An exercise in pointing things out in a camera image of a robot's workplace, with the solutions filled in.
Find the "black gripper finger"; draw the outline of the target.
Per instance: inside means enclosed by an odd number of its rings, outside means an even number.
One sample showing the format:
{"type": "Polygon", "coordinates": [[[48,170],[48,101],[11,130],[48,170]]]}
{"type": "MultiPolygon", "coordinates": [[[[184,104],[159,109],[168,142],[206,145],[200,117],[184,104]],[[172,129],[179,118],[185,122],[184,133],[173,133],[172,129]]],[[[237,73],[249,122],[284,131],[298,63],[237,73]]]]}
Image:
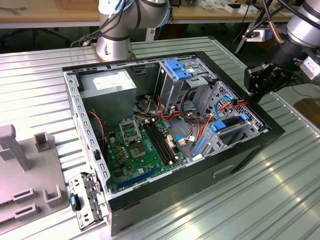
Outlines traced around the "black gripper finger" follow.
{"type": "Polygon", "coordinates": [[[275,89],[275,64],[264,62],[244,70],[244,86],[247,97],[263,97],[275,89]]]}
{"type": "MultiPolygon", "coordinates": [[[[283,71],[283,70],[274,70],[274,72],[275,72],[275,87],[274,87],[274,90],[272,90],[272,92],[277,92],[280,89],[287,87],[291,83],[295,83],[298,80],[298,76],[294,72],[283,71]]],[[[258,103],[262,97],[249,97],[249,102],[258,103]]]]}

